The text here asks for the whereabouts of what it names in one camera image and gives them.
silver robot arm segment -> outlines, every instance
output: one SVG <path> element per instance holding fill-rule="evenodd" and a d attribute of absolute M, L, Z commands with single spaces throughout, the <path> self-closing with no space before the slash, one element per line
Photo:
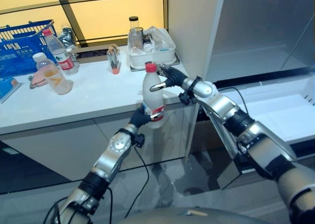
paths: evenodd
<path fill-rule="evenodd" d="M 172 67 L 160 66 L 168 79 L 160 85 L 151 87 L 156 91 L 169 86 L 181 86 L 186 97 L 186 105 L 198 102 L 206 114 L 214 115 L 246 149 L 249 162 L 258 174 L 277 183 L 279 193 L 290 211 L 293 224 L 315 222 L 315 172 L 296 162 L 292 148 L 247 113 L 228 97 L 218 92 L 211 82 L 186 77 Z"/>
<path fill-rule="evenodd" d="M 144 135 L 137 134 L 138 128 L 160 117 L 160 114 L 145 115 L 142 107 L 133 113 L 130 122 L 109 140 L 107 149 L 98 158 L 79 187 L 60 206 L 61 224 L 92 223 L 89 215 L 95 213 L 100 199 L 118 173 L 123 160 L 130 153 L 131 146 L 142 147 L 144 144 Z M 58 223 L 58 218 L 53 216 L 50 223 Z"/>

black cable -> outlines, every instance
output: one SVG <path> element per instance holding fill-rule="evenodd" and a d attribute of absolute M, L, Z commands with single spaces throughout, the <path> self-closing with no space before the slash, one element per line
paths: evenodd
<path fill-rule="evenodd" d="M 144 161 L 143 161 L 142 157 L 140 156 L 139 152 L 137 151 L 136 147 L 134 147 L 134 150 L 136 151 L 137 155 L 139 156 L 139 158 L 140 158 L 141 161 L 143 162 L 144 167 L 146 168 L 146 171 L 147 171 L 147 180 L 146 180 L 146 183 L 144 183 L 144 186 L 143 186 L 142 189 L 140 190 L 139 194 L 136 196 L 136 198 L 135 198 L 134 201 L 132 202 L 132 204 L 131 204 L 131 206 L 130 206 L 128 212 L 127 212 L 127 214 L 125 215 L 125 218 L 128 217 L 128 215 L 129 215 L 129 213 L 130 213 L 130 211 L 131 211 L 131 209 L 132 209 L 134 203 L 136 202 L 137 198 L 140 196 L 140 194 L 141 194 L 142 191 L 144 190 L 145 186 L 147 185 L 147 183 L 148 183 L 148 181 L 149 181 L 149 177 L 150 177 L 149 171 L 148 171 L 148 168 L 147 168 L 147 165 L 144 163 Z"/>
<path fill-rule="evenodd" d="M 98 193 L 98 192 L 101 191 L 102 189 L 104 189 L 104 188 L 98 189 L 98 190 L 95 191 L 94 193 Z M 107 189 L 110 191 L 110 216 L 109 216 L 109 224 L 111 224 L 111 223 L 112 223 L 112 214 L 113 214 L 113 192 L 112 192 L 112 190 L 111 190 L 109 187 L 108 187 Z M 94 194 L 91 194 L 91 195 L 89 195 L 85 200 L 83 200 L 83 202 L 80 204 L 80 206 L 72 213 L 72 215 L 71 215 L 71 217 L 70 217 L 70 219 L 69 219 L 69 221 L 68 221 L 68 224 L 71 224 L 74 215 L 78 212 L 78 210 L 79 210 L 80 208 L 83 207 L 83 205 L 84 205 L 84 203 L 85 203 L 86 201 L 88 201 L 91 197 L 93 197 L 93 195 L 94 195 Z"/>
<path fill-rule="evenodd" d="M 246 113 L 248 114 L 248 109 L 247 109 L 247 107 L 246 107 L 245 100 L 244 100 L 244 98 L 243 98 L 243 96 L 242 96 L 241 92 L 240 92 L 240 91 L 239 91 L 236 87 L 228 87 L 228 88 L 224 88 L 224 89 L 219 90 L 219 92 L 221 92 L 221 91 L 223 91 L 223 90 L 236 90 L 236 91 L 238 92 L 238 94 L 241 96 L 241 99 L 242 99 L 243 104 L 244 104 L 245 109 L 246 109 Z M 245 156 L 245 157 L 246 157 L 246 155 L 243 153 L 242 149 L 240 148 L 240 145 L 239 145 L 239 143 L 238 143 L 238 142 L 236 142 L 236 147 L 237 147 L 238 151 L 239 151 L 239 152 L 240 152 L 243 156 Z"/>
<path fill-rule="evenodd" d="M 243 104 L 244 104 L 245 109 L 246 109 L 246 113 L 248 114 L 248 109 L 247 109 L 247 107 L 246 107 L 245 100 L 244 100 L 244 98 L 243 98 L 243 96 L 242 96 L 241 92 L 240 92 L 237 88 L 235 88 L 235 87 L 228 87 L 228 88 L 225 88 L 225 89 L 221 89 L 221 90 L 219 90 L 219 92 L 221 92 L 221 91 L 223 91 L 223 90 L 232 90 L 232 89 L 233 89 L 233 90 L 236 90 L 236 91 L 238 92 L 238 94 L 241 96 L 242 101 L 243 101 Z"/>
<path fill-rule="evenodd" d="M 113 217 L 113 191 L 111 188 L 107 188 L 110 192 L 110 214 L 109 214 L 109 224 L 112 224 L 112 217 Z"/>
<path fill-rule="evenodd" d="M 51 213 L 51 211 L 53 210 L 53 208 L 54 207 L 58 207 L 58 203 L 60 203 L 61 201 L 63 201 L 63 200 L 65 200 L 66 198 L 68 198 L 68 197 L 63 197 L 63 198 L 61 198 L 61 199 L 59 199 L 57 202 L 55 202 L 52 206 L 51 206 L 51 208 L 49 209 L 49 211 L 47 212 L 47 214 L 46 214 L 46 216 L 45 216 L 45 219 L 44 219 L 44 221 L 43 221 L 43 224 L 46 224 L 46 222 L 47 222 L 47 219 L 48 219 L 48 216 L 49 216 L 49 214 Z M 59 223 L 60 223 L 60 216 L 59 216 L 59 209 L 58 209 L 58 221 L 59 221 Z"/>

gray floor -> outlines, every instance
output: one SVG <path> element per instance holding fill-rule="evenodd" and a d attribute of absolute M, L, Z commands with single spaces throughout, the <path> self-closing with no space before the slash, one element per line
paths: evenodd
<path fill-rule="evenodd" d="M 159 207 L 206 207 L 228 210 L 273 224 L 289 223 L 288 212 L 275 184 L 261 181 L 232 189 L 216 190 L 215 172 L 208 153 L 191 155 L 188 163 L 173 160 L 150 165 L 150 179 L 130 215 Z M 145 168 L 118 173 L 111 184 L 114 194 L 113 223 L 124 218 L 146 181 Z M 54 201 L 67 196 L 79 182 L 0 195 L 0 223 L 38 224 Z M 92 217 L 95 224 L 108 223 L 109 194 Z"/>

plastic bottle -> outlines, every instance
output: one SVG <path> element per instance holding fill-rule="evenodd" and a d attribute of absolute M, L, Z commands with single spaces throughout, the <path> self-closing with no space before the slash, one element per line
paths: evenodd
<path fill-rule="evenodd" d="M 47 59 L 44 53 L 34 54 L 33 60 L 36 62 L 37 70 L 41 72 L 47 83 L 57 94 L 64 95 L 71 90 L 72 84 L 66 81 L 56 64 Z"/>
<path fill-rule="evenodd" d="M 78 72 L 78 66 L 75 66 L 72 62 L 69 53 L 65 50 L 64 45 L 60 40 L 53 36 L 50 29 L 43 30 L 47 47 L 50 52 L 54 55 L 60 67 L 63 69 L 66 75 L 74 75 Z"/>
<path fill-rule="evenodd" d="M 146 76 L 143 80 L 142 93 L 143 93 L 143 108 L 146 114 L 153 115 L 157 112 L 164 110 L 163 91 L 151 92 L 150 87 L 161 83 L 161 80 L 157 74 L 157 66 L 154 63 L 146 63 Z M 153 122 L 148 123 L 150 128 L 159 128 L 162 126 L 163 115 Z"/>

red bottle cap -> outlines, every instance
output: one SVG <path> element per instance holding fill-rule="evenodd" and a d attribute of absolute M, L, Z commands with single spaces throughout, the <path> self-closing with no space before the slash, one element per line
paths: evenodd
<path fill-rule="evenodd" d="M 53 33 L 51 33 L 50 29 L 45 29 L 43 30 L 43 35 L 44 36 L 49 36 L 49 35 L 52 35 Z"/>
<path fill-rule="evenodd" d="M 154 63 L 146 63 L 146 72 L 156 72 L 157 65 Z"/>

